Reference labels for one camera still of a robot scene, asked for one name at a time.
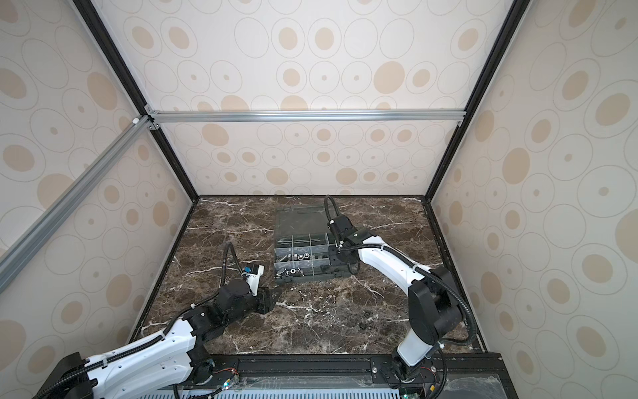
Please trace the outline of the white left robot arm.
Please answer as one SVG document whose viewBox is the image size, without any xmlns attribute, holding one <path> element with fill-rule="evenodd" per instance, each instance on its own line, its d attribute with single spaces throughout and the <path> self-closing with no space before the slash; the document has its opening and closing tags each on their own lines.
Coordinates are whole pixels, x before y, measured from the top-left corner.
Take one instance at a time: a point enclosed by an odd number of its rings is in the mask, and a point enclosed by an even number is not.
<svg viewBox="0 0 638 399">
<path fill-rule="evenodd" d="M 124 347 L 84 358 L 64 357 L 38 398 L 135 398 L 170 385 L 203 385 L 215 363 L 205 345 L 251 314 L 268 314 L 282 289 L 235 279 L 192 304 L 159 332 Z"/>
</svg>

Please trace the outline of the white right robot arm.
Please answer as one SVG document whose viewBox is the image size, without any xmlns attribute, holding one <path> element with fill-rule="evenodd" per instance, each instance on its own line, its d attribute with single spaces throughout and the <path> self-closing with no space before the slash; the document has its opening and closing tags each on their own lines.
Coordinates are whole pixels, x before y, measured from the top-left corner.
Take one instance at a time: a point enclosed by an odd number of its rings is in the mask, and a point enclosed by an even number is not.
<svg viewBox="0 0 638 399">
<path fill-rule="evenodd" d="M 475 339 L 471 310 L 444 267 L 420 264 L 388 245 L 367 229 L 357 229 L 343 214 L 329 219 L 327 227 L 336 239 L 336 256 L 372 266 L 406 295 L 410 329 L 397 346 L 395 364 L 410 370 L 432 358 L 446 342 L 445 336 L 460 323 Z"/>
</svg>

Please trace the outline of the clear grey compartment organizer box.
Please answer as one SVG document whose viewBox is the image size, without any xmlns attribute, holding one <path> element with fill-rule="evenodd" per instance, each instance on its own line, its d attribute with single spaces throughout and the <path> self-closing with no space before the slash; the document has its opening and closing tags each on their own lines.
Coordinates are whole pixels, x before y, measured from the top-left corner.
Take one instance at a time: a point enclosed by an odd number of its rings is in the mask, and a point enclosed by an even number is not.
<svg viewBox="0 0 638 399">
<path fill-rule="evenodd" d="M 358 272 L 335 272 L 329 245 L 335 239 L 327 227 L 322 206 L 289 206 L 276 210 L 274 230 L 274 279 L 277 284 L 302 284 L 349 278 Z M 292 276 L 277 279 L 279 269 L 296 269 Z"/>
</svg>

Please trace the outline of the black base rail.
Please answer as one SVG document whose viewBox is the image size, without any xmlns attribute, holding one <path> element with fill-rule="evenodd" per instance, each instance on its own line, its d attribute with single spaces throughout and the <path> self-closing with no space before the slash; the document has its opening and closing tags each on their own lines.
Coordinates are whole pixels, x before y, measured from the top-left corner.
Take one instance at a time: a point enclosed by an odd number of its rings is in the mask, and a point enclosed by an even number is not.
<svg viewBox="0 0 638 399">
<path fill-rule="evenodd" d="M 494 373 L 500 380 L 506 397 L 517 394 L 502 357 L 496 353 L 445 354 L 436 350 L 432 358 L 417 367 L 405 370 L 395 364 L 390 354 L 211 354 L 216 373 L 203 385 L 221 387 L 224 376 L 248 377 L 369 377 L 374 384 L 402 391 L 422 386 L 421 397 L 436 398 L 452 386 L 452 374 Z"/>
</svg>

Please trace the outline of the horizontal aluminium frame bar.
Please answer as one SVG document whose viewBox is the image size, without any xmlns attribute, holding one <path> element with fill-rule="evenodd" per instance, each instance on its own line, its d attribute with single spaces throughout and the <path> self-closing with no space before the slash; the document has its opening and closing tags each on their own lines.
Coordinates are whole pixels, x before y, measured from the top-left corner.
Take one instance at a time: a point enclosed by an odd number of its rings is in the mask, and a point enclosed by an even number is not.
<svg viewBox="0 0 638 399">
<path fill-rule="evenodd" d="M 297 123 L 362 121 L 463 121 L 463 109 L 320 111 L 152 111 L 159 123 Z"/>
</svg>

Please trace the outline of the diagonal aluminium frame bar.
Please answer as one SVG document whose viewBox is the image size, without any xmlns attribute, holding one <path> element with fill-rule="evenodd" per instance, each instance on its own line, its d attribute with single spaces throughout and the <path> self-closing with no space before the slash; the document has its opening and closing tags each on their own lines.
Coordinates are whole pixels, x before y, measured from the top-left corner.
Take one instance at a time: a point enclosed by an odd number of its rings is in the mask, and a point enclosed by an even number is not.
<svg viewBox="0 0 638 399">
<path fill-rule="evenodd" d="M 140 134 L 149 130 L 150 124 L 149 116 L 140 116 L 137 122 L 129 125 L 1 257 L 1 290 L 6 290 L 18 277 Z"/>
</svg>

